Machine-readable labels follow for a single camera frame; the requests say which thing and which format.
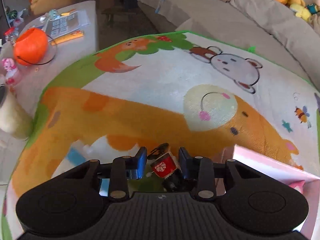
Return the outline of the orange pumpkin bucket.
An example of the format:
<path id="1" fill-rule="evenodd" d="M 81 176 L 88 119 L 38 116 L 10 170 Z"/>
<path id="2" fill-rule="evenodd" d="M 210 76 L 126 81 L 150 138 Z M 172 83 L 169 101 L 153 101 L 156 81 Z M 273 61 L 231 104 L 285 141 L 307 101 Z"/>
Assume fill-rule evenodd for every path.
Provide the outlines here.
<path id="1" fill-rule="evenodd" d="M 53 41 L 55 52 L 50 59 L 43 61 L 49 51 L 49 43 Z M 39 28 L 30 28 L 16 40 L 14 46 L 14 59 L 20 65 L 42 66 L 53 61 L 57 54 L 56 42 Z"/>

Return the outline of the beige sofa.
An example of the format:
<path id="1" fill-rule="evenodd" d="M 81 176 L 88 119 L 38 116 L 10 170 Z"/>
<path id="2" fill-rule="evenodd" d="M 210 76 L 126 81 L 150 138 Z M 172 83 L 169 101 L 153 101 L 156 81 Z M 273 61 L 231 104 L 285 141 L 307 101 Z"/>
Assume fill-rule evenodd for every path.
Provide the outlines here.
<path id="1" fill-rule="evenodd" d="M 161 33 L 189 30 L 264 57 L 319 86 L 319 35 L 275 0 L 138 0 Z"/>

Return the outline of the orange pencil box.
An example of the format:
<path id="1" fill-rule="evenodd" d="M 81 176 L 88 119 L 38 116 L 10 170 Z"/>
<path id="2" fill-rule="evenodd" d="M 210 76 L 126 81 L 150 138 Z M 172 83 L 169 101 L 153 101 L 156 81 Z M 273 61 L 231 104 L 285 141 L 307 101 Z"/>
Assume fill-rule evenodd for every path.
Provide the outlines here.
<path id="1" fill-rule="evenodd" d="M 67 41 L 70 41 L 70 40 L 74 40 L 76 38 L 80 38 L 80 37 L 83 37 L 84 36 L 84 31 L 83 30 L 76 30 L 72 33 L 68 33 L 66 35 L 63 35 L 63 36 L 60 36 L 60 37 L 57 37 L 56 39 L 53 39 L 51 41 L 51 45 L 56 45 L 56 44 L 61 44 L 61 43 L 64 43 L 64 42 L 67 42 Z"/>

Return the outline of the boy doll plush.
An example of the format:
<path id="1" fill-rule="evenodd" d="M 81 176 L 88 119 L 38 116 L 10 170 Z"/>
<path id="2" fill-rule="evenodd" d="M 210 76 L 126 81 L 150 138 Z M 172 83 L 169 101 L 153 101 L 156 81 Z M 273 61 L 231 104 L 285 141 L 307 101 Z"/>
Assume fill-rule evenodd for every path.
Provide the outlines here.
<path id="1" fill-rule="evenodd" d="M 314 15 L 320 11 L 320 0 L 312 0 L 311 4 L 306 6 L 310 14 Z"/>

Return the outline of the paper card sheet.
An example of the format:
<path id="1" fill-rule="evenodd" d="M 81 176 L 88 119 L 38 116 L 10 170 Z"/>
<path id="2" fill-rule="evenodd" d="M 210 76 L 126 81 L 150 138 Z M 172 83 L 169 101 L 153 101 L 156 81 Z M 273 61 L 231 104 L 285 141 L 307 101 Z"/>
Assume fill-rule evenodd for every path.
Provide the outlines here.
<path id="1" fill-rule="evenodd" d="M 85 10 L 74 11 L 67 16 L 48 20 L 43 31 L 51 38 L 57 38 L 89 25 L 90 21 Z"/>

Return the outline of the colourful cartoon play mat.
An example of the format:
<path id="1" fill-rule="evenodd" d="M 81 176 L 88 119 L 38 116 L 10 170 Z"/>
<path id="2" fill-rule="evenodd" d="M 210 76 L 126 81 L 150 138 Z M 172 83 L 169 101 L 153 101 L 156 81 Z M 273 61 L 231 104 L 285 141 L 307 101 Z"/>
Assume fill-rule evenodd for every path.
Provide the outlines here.
<path id="1" fill-rule="evenodd" d="M 188 31 L 121 42 L 29 73 L 16 88 L 34 131 L 10 178 L 2 238 L 26 191 L 89 158 L 167 142 L 215 161 L 242 146 L 319 175 L 319 91 L 255 53 Z"/>

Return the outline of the cream steel mug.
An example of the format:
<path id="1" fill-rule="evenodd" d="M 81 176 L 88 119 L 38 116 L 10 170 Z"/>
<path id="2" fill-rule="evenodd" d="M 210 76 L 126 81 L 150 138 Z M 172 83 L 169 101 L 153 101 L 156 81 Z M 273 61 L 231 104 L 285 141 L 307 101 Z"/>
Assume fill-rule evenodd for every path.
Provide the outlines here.
<path id="1" fill-rule="evenodd" d="M 5 84 L 1 85 L 1 130 L 16 139 L 25 140 L 33 130 L 32 117 L 22 108 Z"/>

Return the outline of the pink doll figurine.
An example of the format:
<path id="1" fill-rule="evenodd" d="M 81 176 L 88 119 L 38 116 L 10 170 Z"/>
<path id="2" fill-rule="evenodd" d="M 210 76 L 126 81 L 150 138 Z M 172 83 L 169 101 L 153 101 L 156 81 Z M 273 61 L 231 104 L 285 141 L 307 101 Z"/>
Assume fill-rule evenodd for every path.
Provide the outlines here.
<path id="1" fill-rule="evenodd" d="M 3 68 L 6 71 L 6 75 L 5 75 L 6 84 L 10 86 L 17 85 L 21 81 L 22 75 L 16 62 L 12 58 L 3 58 L 2 64 L 3 64 Z"/>

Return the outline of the yellow duck plush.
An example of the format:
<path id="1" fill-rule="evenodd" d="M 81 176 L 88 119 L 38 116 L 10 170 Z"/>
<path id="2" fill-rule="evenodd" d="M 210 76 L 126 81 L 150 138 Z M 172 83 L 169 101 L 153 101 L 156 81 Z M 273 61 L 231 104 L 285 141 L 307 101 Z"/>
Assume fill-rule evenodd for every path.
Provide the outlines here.
<path id="1" fill-rule="evenodd" d="M 304 0 L 288 0 L 287 5 L 295 13 L 295 16 L 309 22 L 311 17 Z"/>

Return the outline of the pink cardboard box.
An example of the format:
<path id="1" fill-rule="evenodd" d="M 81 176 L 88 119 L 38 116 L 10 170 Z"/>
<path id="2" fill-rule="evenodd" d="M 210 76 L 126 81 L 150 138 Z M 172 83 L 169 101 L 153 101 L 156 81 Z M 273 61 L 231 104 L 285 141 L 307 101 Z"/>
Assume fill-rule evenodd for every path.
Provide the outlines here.
<path id="1" fill-rule="evenodd" d="M 309 213 L 304 224 L 301 225 L 299 229 L 306 238 L 319 239 L 318 176 L 286 165 L 238 145 L 224 148 L 216 157 L 213 158 L 213 161 L 224 163 L 228 159 L 235 159 L 286 185 L 304 181 L 303 196 L 308 201 Z"/>

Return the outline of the red dress doll figurine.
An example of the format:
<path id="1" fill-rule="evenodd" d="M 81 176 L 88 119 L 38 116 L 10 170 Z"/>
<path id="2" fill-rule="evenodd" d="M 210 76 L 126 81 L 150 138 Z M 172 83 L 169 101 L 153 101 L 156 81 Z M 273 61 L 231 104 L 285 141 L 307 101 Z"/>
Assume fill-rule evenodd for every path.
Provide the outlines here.
<path id="1" fill-rule="evenodd" d="M 154 148 L 147 156 L 147 160 L 151 161 L 151 171 L 145 175 L 147 178 L 155 174 L 163 179 L 162 185 L 167 192 L 181 191 L 183 187 L 182 171 L 167 142 Z"/>

